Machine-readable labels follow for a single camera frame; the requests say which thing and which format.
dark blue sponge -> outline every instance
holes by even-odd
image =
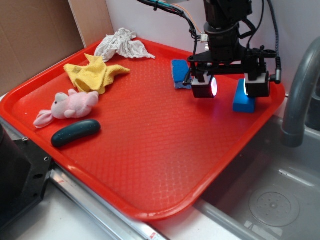
[[[191,85],[184,86],[186,74],[189,71],[189,66],[185,60],[172,60],[172,77],[174,81],[174,87],[176,89],[191,89]]]

white cloth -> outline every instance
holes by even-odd
[[[156,57],[149,54],[144,44],[135,39],[137,34],[124,28],[120,28],[114,35],[107,35],[96,48],[94,55],[102,56],[103,61],[108,62],[116,53],[125,58],[152,58]]]

sink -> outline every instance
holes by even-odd
[[[271,118],[195,205],[241,239],[320,238],[320,134],[286,147],[281,124]]]

yellow cloth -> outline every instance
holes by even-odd
[[[115,76],[130,72],[130,69],[120,65],[107,66],[102,56],[84,55],[89,61],[87,66],[66,64],[63,67],[79,92],[97,91],[100,95],[104,94],[105,87],[114,83]]]

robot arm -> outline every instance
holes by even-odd
[[[168,5],[184,2],[186,0],[138,0],[150,6],[158,4]],[[210,86],[216,75],[244,74],[245,86],[249,97],[268,97],[270,95],[270,81],[279,84],[281,82],[281,63],[277,53],[273,50],[265,50],[264,46],[250,48],[242,46],[239,39],[250,37],[256,33],[257,29],[247,19],[252,12],[251,0],[203,0],[206,23],[204,31],[208,38],[209,51],[196,54],[197,41],[199,36],[192,31],[193,24],[190,24],[190,32],[195,39],[195,50],[188,58],[190,71],[186,76],[186,85],[191,85],[196,98],[214,98],[211,91],[203,91],[206,86]],[[240,35],[240,21],[244,22],[250,29],[249,32]],[[277,71],[275,75],[269,76],[265,59],[276,58]]]

